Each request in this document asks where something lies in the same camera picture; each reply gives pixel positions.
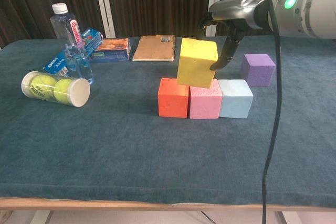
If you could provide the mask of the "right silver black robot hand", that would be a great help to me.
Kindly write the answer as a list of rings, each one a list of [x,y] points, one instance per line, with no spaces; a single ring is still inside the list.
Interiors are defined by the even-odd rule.
[[[227,27],[228,35],[225,40],[221,55],[210,66],[211,70],[226,67],[232,60],[236,49],[246,32],[250,29],[261,29],[257,25],[255,12],[257,6],[264,0],[222,0],[210,6],[206,15],[201,19],[196,39],[202,40],[205,30],[210,25],[223,23]]]

